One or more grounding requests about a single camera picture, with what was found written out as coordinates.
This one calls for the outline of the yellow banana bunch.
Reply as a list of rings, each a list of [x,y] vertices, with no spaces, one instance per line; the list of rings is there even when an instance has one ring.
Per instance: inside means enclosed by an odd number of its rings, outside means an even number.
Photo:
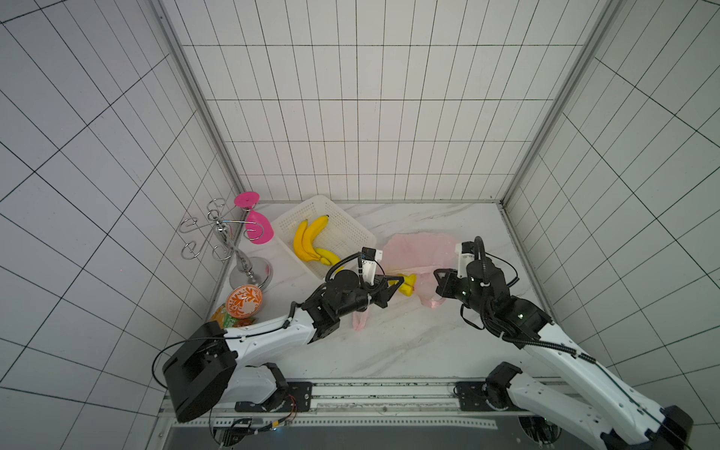
[[[292,250],[302,262],[319,262],[325,266],[333,266],[339,262],[339,257],[330,250],[315,247],[314,241],[328,225],[328,215],[320,216],[313,223],[302,221],[296,228]]]

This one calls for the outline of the single yellow banana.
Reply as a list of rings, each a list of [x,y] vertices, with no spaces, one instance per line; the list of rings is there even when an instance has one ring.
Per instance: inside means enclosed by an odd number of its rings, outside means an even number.
[[[399,274],[399,276],[402,277],[402,282],[397,281],[397,285],[399,285],[399,288],[397,290],[403,296],[412,296],[414,294],[414,286],[416,286],[417,275]]]

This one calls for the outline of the pink plastic bag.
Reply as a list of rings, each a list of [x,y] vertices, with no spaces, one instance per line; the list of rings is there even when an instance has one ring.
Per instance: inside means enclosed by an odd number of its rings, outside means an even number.
[[[417,275],[414,294],[410,297],[399,291],[393,298],[415,297],[427,308],[437,309],[444,300],[436,294],[437,281],[433,275],[436,269],[456,269],[459,242],[449,234],[417,232],[416,234],[395,234],[382,248],[381,264],[391,276]]]

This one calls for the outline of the white perforated plastic basket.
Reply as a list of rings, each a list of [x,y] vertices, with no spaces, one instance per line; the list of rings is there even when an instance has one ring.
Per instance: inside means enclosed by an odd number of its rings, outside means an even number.
[[[323,215],[328,215],[329,223],[315,240],[320,248],[346,257],[363,247],[375,248],[377,244],[377,238],[371,231],[323,195],[316,195],[273,219],[271,226],[277,241],[296,263],[319,281],[326,275],[328,267],[321,262],[302,262],[294,254],[293,241],[297,226],[302,221],[306,219],[311,224],[313,219]]]

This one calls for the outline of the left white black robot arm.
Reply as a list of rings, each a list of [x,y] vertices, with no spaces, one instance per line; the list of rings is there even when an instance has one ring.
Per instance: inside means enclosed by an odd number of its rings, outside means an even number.
[[[387,307],[401,288],[401,276],[369,279],[341,270],[287,315],[247,327],[201,325],[187,340],[171,345],[162,367],[175,418],[188,423],[219,403],[246,403],[264,412],[281,408],[290,387],[273,359],[339,329],[343,316],[371,305]]]

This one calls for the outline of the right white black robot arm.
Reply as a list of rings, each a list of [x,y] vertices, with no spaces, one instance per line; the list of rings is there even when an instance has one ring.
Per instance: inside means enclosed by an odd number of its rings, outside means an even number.
[[[478,313],[481,328],[542,361],[578,394],[545,386],[502,362],[481,395],[495,411],[512,406],[549,420],[595,449],[686,449],[693,419],[676,405],[642,395],[584,352],[536,304],[510,294],[504,273],[489,261],[464,270],[437,269],[437,294]]]

